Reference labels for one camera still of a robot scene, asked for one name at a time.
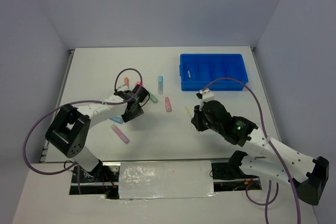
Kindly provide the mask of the green correction tape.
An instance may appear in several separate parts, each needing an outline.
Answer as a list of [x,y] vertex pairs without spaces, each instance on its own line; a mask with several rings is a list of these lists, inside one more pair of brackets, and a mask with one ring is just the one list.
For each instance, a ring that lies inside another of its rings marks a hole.
[[151,92],[149,93],[149,98],[153,103],[158,103],[158,99]]

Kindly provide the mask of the yellow highlighter pen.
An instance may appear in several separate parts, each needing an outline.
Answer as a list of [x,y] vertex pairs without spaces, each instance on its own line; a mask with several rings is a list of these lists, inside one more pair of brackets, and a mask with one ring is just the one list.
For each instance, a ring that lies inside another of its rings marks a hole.
[[[187,107],[187,105],[185,106],[185,110],[186,110],[186,112],[188,114],[188,117],[190,118],[190,123],[192,124],[191,120],[193,118],[193,115],[191,114],[191,112],[190,112],[189,108]],[[197,134],[200,135],[200,132],[195,128],[195,126],[193,124],[192,124],[192,127],[197,132]]]

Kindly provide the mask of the pink correction tape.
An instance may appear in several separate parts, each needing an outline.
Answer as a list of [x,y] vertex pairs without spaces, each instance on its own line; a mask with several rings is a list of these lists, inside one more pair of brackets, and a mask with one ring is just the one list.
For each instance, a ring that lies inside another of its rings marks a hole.
[[165,101],[166,112],[171,112],[172,111],[172,107],[171,107],[171,103],[170,103],[169,97],[165,97],[164,101]]

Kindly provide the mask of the purple clear pen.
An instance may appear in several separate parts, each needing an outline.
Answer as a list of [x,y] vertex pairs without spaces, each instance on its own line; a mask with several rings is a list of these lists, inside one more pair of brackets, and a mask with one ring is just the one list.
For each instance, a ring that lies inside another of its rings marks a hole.
[[186,65],[186,68],[187,68],[188,78],[189,78],[190,81],[192,81],[191,69],[190,69],[189,65]]

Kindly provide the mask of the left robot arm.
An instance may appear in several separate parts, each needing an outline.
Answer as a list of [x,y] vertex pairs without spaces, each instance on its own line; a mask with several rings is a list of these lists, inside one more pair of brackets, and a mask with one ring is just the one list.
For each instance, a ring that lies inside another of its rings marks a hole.
[[119,88],[102,102],[75,107],[62,106],[46,132],[46,140],[68,159],[83,169],[92,182],[98,181],[104,173],[103,163],[85,147],[91,128],[114,116],[129,122],[142,115],[142,105],[150,94],[139,85],[133,90]]

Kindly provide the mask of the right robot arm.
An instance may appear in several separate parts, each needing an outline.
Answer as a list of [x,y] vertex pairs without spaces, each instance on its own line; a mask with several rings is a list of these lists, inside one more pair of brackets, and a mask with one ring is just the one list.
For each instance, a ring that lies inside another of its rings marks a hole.
[[200,131],[212,130],[232,145],[239,146],[229,160],[233,177],[256,172],[277,183],[294,186],[303,202],[316,206],[329,179],[329,161],[302,154],[272,138],[267,141],[261,128],[242,117],[232,116],[218,101],[194,107],[191,123]]

